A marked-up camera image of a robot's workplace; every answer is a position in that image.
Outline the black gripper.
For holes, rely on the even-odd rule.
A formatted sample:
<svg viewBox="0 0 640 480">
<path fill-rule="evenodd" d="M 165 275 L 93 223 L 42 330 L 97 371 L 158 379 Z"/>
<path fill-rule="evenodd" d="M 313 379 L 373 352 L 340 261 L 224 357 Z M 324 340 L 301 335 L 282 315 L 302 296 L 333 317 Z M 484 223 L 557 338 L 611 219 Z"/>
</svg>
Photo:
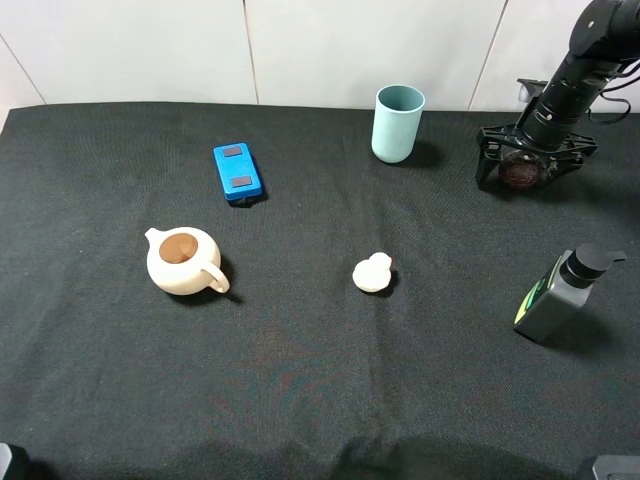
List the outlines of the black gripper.
<svg viewBox="0 0 640 480">
<path fill-rule="evenodd" d="M 597 149 L 594 139 L 574 133 L 569 134 L 555 150 L 535 146 L 514 123 L 482 127 L 476 139 L 480 151 L 475 181 L 479 189 L 484 188 L 489 175 L 508 158 L 534 161 L 532 188 L 543 188 L 581 169 L 585 159 Z"/>
</svg>

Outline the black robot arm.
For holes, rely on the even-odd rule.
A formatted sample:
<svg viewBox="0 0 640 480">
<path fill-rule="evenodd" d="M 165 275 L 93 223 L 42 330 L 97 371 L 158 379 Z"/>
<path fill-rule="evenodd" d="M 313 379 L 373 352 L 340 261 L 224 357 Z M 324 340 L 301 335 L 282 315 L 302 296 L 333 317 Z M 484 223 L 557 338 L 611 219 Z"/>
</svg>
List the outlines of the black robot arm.
<svg viewBox="0 0 640 480">
<path fill-rule="evenodd" d="M 639 3 L 592 1 L 578 18 L 569 50 L 548 82 L 521 79 L 526 108 L 514 124 L 482 128 L 475 181 L 496 172 L 513 188 L 546 186 L 576 171 L 597 149 L 573 132 L 609 83 L 639 70 Z"/>
</svg>

